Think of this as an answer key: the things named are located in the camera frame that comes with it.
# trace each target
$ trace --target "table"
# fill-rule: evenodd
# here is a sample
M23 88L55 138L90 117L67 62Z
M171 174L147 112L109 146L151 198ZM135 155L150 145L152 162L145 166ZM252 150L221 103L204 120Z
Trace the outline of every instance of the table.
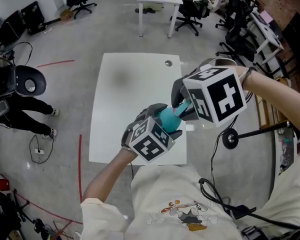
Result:
M153 53L105 53L95 89L89 145L89 161L109 163L121 148L127 125L155 103L171 106L173 83L181 77L177 55ZM173 148L151 164L187 163L186 123ZM147 165L137 157L133 165Z
M273 32L273 30L268 25L265 25L262 22L260 22L258 20L258 18L254 15L253 12L250 13L249 16L252 18L253 22L258 26L258 28L261 30L262 34L265 37L265 41L256 50L256 54L259 54L261 52L261 50L263 48L265 48L268 43L271 43L275 47L277 47L277 49L274 52L272 52L270 55L268 55L265 58L265 60L262 62L262 65L264 65L265 63L267 63L268 61L270 61L280 50L283 50L284 47L282 46L281 42L277 38L276 34ZM248 27L248 29L251 31L254 26L255 25L252 23Z
M139 2L139 37L142 37L143 34L143 2L150 2L150 3L161 3L161 4L173 4L174 5L174 12L170 24L168 38L172 37L172 32L175 28L176 18L179 10L179 6L183 4L182 0L137 0Z

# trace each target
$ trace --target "brick wall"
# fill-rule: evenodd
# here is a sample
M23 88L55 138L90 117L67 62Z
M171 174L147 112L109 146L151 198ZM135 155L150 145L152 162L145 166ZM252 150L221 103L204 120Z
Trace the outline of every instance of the brick wall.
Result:
M298 12L300 14L300 0L257 0L259 2L259 11L266 10L276 21L282 30L288 25L293 16ZM292 56L289 45L282 40L284 50L278 56L284 60ZM294 68L295 61L291 62L286 68L287 71ZM300 92L300 76L298 73L291 75L292 87Z

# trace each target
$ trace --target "black pants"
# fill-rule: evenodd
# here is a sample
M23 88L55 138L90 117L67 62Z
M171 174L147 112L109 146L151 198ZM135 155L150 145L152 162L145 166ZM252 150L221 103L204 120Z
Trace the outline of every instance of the black pants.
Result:
M0 123L8 127L31 131L35 134L49 135L51 128L44 123L40 123L27 115L23 110L36 111L44 115L53 112L52 106L34 97L22 97L16 93L8 97L7 102L10 110L0 117Z

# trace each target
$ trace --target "sleeve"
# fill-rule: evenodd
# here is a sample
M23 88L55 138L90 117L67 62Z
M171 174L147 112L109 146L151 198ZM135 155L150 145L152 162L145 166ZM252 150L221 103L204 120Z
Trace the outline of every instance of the sleeve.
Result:
M276 179L270 199L254 213L267 219L300 226L300 156ZM249 216L241 221L249 226L267 228L273 236L290 231Z
M81 240L123 240L128 224L119 210L97 198L87 198L81 204L83 232Z

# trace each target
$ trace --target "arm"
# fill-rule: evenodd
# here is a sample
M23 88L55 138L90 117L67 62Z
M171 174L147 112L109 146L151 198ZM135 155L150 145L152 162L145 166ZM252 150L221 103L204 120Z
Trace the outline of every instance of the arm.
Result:
M236 67L238 75L246 69ZM300 93L255 71L247 77L243 88L270 102L300 131Z
M115 158L90 182L86 188L83 199L97 198L105 202L119 175L137 155L126 149L121 149Z

